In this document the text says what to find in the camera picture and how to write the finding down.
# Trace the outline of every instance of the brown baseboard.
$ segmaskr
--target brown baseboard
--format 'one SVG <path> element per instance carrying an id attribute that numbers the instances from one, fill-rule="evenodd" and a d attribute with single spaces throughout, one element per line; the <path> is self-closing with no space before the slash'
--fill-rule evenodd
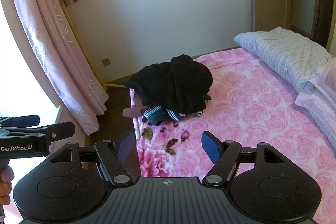
<path id="1" fill-rule="evenodd" d="M 235 46 L 235 47 L 230 47 L 230 48 L 224 48 L 222 50 L 217 50 L 217 51 L 213 51 L 213 52 L 207 52 L 205 54 L 199 54 L 199 55 L 196 55 L 196 56 L 192 56 L 192 59 L 196 59 L 196 58 L 199 58 L 203 55 L 206 55 L 206 54 L 210 54 L 210 53 L 214 53 L 214 52 L 222 52 L 222 51 L 229 51 L 229 50 L 233 50 L 235 48 L 240 48 L 239 46 Z"/>
<path id="2" fill-rule="evenodd" d="M 207 53 L 204 53 L 204 54 L 200 54 L 200 55 L 196 55 L 196 56 L 192 56 L 192 59 L 196 59 L 196 58 L 199 58 L 200 56 L 202 55 L 206 55 L 206 54 L 210 54 L 210 53 L 214 53 L 214 52 L 222 52 L 222 51 L 228 51 L 228 50 L 233 50 L 235 48 L 240 48 L 239 46 L 235 46 L 235 47 L 230 47 L 230 48 L 225 48 L 225 49 L 222 49 L 222 50 L 217 50 L 217 51 L 213 51 L 213 52 L 207 52 Z M 107 84 L 115 84 L 115 85 L 123 85 L 124 83 L 126 83 L 135 73 L 132 73 L 130 75 L 126 75 L 126 76 L 123 76 L 123 77 L 120 77 L 118 79 L 114 79 L 110 82 L 107 82 Z"/>
<path id="3" fill-rule="evenodd" d="M 301 30 L 300 28 L 294 25 L 291 25 L 291 30 L 293 32 L 299 33 L 300 35 L 303 35 L 304 37 L 308 37 L 309 39 L 311 39 L 311 35 L 309 33 L 305 32 L 304 30 Z"/>
<path id="4" fill-rule="evenodd" d="M 118 79 L 114 79 L 110 82 L 107 82 L 107 84 L 115 84 L 115 85 L 123 85 L 124 83 L 126 83 L 132 76 L 134 75 L 134 73 L 130 74 L 130 75 L 126 75 L 123 77 L 120 77 Z"/>

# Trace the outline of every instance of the pink curtain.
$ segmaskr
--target pink curtain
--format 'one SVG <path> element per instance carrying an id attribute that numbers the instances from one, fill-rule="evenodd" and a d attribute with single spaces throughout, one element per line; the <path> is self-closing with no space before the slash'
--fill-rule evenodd
<path id="1" fill-rule="evenodd" d="M 36 58 L 56 92 L 85 133 L 96 132 L 96 116 L 104 114 L 108 95 L 87 63 L 59 0 L 14 3 Z"/>

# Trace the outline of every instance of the window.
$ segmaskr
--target window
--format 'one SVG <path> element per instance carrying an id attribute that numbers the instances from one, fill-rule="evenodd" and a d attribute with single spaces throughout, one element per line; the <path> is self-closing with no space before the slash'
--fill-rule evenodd
<path id="1" fill-rule="evenodd" d="M 40 126 L 53 124 L 58 109 L 50 101 L 25 62 L 0 5 L 0 117 L 40 116 Z M 14 170 L 13 186 L 45 157 L 10 161 Z M 6 223 L 17 224 L 22 217 L 11 196 L 11 204 L 4 207 Z"/>

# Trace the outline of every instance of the pink pillow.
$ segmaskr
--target pink pillow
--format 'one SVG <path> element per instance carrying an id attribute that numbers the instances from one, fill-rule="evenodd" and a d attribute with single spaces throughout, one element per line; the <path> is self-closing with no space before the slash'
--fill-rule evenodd
<path id="1" fill-rule="evenodd" d="M 336 58 L 330 60 L 325 66 L 316 70 L 316 79 L 313 85 L 321 91 L 328 101 L 336 108 Z"/>
<path id="2" fill-rule="evenodd" d="M 336 139 L 336 109 L 312 83 L 308 83 L 299 93 L 295 104 L 314 114 Z"/>
<path id="3" fill-rule="evenodd" d="M 295 104 L 312 112 L 336 138 L 336 58 L 315 68 L 307 80 Z"/>

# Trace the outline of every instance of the human hand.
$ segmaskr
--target human hand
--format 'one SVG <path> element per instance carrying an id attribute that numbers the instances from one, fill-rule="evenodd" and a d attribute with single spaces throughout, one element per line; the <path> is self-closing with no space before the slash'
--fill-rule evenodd
<path id="1" fill-rule="evenodd" d="M 11 202 L 9 194 L 12 191 L 11 181 L 14 179 L 14 172 L 10 166 L 0 173 L 0 204 L 8 205 Z"/>

